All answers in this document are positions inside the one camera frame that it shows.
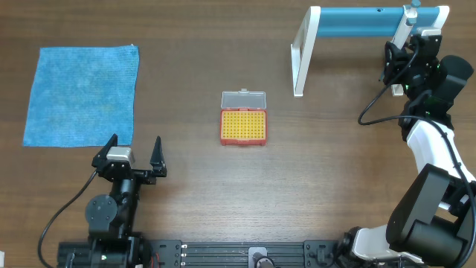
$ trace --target blue tube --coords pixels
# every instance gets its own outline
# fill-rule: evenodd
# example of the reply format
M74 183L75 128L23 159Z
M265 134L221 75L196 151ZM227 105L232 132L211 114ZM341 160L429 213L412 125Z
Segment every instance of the blue tube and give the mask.
M412 29L432 26L438 7L418 8ZM322 7L318 37L393 36L403 16L403 7Z

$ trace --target yellow grid insert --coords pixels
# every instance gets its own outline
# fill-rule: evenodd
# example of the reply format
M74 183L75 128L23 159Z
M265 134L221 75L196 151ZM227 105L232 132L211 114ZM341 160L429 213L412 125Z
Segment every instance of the yellow grid insert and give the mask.
M222 112L221 137L223 139L265 139L266 113L264 111Z

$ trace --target transparent lid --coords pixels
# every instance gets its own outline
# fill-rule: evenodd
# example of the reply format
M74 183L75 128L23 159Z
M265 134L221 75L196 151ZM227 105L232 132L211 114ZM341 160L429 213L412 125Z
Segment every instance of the transparent lid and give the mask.
M241 89L238 92L223 92L222 109L266 109L265 92L249 92Z

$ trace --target blue towel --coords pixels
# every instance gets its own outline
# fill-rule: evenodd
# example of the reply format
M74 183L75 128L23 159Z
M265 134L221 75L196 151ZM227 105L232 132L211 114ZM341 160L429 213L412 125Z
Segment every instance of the blue towel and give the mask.
M134 132L138 47L41 48L24 146L103 146Z

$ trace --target tabletop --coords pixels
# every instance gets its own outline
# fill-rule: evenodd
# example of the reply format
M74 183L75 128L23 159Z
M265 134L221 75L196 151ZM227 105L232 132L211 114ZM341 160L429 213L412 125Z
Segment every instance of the tabletop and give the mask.
M402 6L408 1L393 1ZM439 57L476 66L476 4L450 4ZM385 38L318 39L303 98L292 94L290 44L311 5L388 6L387 1L0 1L0 250L7 267L39 267L38 238L82 187L99 147L23 147L39 49L139 47L132 149L148 168L161 136L168 176L141 189L135 231L149 239L337 239L388 222L417 176L395 121L357 124L382 87ZM222 146L223 91L266 92L268 144ZM406 97L384 95L367 119L398 115ZM476 172L476 80L450 110L455 142ZM50 228L43 254L85 240L84 211L111 184L96 178Z

